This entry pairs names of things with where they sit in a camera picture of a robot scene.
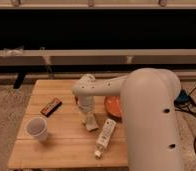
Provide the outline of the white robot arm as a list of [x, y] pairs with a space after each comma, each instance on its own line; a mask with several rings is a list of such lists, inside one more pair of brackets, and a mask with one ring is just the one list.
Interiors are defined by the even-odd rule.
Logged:
[[184, 171], [174, 107], [180, 90], [174, 72], [154, 68], [102, 81], [85, 74], [72, 87], [85, 118], [95, 96], [120, 98], [129, 171]]

